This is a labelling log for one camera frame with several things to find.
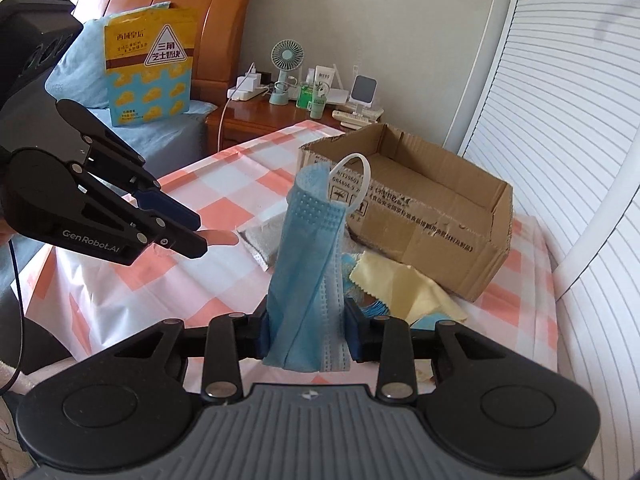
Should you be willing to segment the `pink adhesive bandage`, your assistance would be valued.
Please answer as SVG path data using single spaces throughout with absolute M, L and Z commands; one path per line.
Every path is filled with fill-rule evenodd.
M 235 246 L 239 237 L 229 230 L 199 230 L 198 236 L 204 238 L 208 246 Z

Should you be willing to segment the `grey fabric sachet pouch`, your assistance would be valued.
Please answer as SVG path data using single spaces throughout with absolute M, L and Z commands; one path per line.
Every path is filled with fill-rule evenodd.
M 277 261 L 285 212 L 247 229 L 239 230 L 238 237 L 258 266 L 264 271 Z

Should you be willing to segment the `blue surgical face mask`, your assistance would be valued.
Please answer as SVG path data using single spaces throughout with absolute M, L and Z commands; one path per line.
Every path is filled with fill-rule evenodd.
M 358 160 L 356 196 L 337 200 L 331 180 Z M 367 157 L 352 153 L 335 166 L 317 162 L 298 170 L 283 221 L 266 312 L 268 366 L 299 373 L 344 372 L 350 356 L 344 332 L 342 250 L 347 217 L 358 209 L 371 182 Z

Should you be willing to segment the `blue bed sheet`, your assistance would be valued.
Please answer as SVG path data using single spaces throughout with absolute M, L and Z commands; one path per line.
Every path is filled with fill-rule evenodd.
M 144 168 L 159 178 L 206 156 L 206 118 L 214 110 L 214 104 L 192 100 L 184 114 L 132 127 L 113 126 L 106 108 L 91 113 L 136 150 L 145 159 Z

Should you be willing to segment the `blue pillow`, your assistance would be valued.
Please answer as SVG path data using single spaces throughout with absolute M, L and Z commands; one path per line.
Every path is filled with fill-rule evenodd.
M 44 88 L 56 100 L 69 99 L 87 108 L 107 108 L 104 27 L 113 18 L 169 7 L 170 2 L 164 1 L 86 21 L 81 33 L 54 66 Z

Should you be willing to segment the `orange checked tablecloth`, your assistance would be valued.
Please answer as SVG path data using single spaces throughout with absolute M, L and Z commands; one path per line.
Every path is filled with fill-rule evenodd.
M 203 226 L 236 231 L 285 210 L 299 148 L 332 136 L 306 120 L 229 148 L 160 181 Z M 252 312 L 270 276 L 242 245 L 212 246 L 188 259 L 151 246 L 131 266 L 47 246 L 20 275 L 26 314 L 62 344 L 27 370 L 40 382 L 165 318 L 189 327 L 231 312 Z M 558 365 L 558 322 L 548 250 L 537 221 L 512 222 L 509 257 L 476 301 L 464 305 L 466 324 L 546 367 Z

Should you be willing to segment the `wooden nightstand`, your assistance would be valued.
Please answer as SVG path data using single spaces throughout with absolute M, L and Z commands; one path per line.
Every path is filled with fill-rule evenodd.
M 268 96 L 231 101 L 226 111 L 214 110 L 206 117 L 209 154 L 296 125 L 309 118 L 306 110 L 288 105 L 271 105 Z

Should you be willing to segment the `yellow blue snack bag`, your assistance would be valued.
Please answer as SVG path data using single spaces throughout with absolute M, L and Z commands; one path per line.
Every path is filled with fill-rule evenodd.
M 190 9 L 154 6 L 108 21 L 103 38 L 113 126 L 148 124 L 188 110 L 197 31 Z

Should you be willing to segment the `white power strip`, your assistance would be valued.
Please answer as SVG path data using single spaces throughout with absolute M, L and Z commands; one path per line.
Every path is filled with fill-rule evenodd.
M 231 101 L 246 102 L 261 96 L 269 90 L 268 86 L 257 86 L 255 89 L 239 89 L 238 87 L 232 87 L 227 91 L 227 99 Z

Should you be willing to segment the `brown cardboard box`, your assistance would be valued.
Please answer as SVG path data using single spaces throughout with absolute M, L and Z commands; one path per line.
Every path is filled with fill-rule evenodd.
M 508 258 L 513 188 L 472 162 L 385 124 L 303 145 L 301 167 L 345 166 L 329 196 L 354 206 L 352 237 L 477 300 Z

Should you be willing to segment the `green bottle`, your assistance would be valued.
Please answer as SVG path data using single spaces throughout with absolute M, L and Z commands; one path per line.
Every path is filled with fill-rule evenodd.
M 312 101 L 313 95 L 314 84 L 308 84 L 308 82 L 304 82 L 303 84 L 301 84 L 296 100 L 296 107 L 299 110 L 310 110 L 310 103 Z

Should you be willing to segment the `mint green desk fan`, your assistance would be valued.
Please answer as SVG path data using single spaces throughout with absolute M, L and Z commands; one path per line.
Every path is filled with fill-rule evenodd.
M 269 103 L 283 106 L 288 104 L 288 77 L 303 65 L 305 52 L 303 46 L 296 40 L 283 39 L 272 48 L 270 60 L 278 70 L 278 78 L 274 82 Z

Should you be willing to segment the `pale green tube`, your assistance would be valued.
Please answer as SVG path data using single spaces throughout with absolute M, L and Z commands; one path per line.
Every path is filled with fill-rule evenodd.
M 309 102 L 309 117 L 312 120 L 322 118 L 324 108 L 326 107 L 326 98 L 324 96 L 314 96 Z

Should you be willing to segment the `white router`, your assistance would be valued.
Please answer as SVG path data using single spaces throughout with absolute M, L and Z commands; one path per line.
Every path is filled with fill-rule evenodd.
M 314 92 L 318 98 L 325 99 L 326 104 L 332 105 L 345 105 L 350 97 L 335 64 L 314 68 Z

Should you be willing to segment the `white remote control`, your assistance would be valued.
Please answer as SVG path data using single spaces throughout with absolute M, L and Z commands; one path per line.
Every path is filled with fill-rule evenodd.
M 350 130 L 361 129 L 377 124 L 384 115 L 384 110 L 363 110 L 357 113 L 356 110 L 334 110 L 332 117 L 340 123 L 342 128 Z

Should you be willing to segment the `white louvered closet door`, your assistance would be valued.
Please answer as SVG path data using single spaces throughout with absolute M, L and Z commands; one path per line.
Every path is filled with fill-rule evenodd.
M 560 372 L 597 401 L 588 470 L 639 470 L 639 0 L 492 0 L 459 152 L 510 182 L 552 266 Z

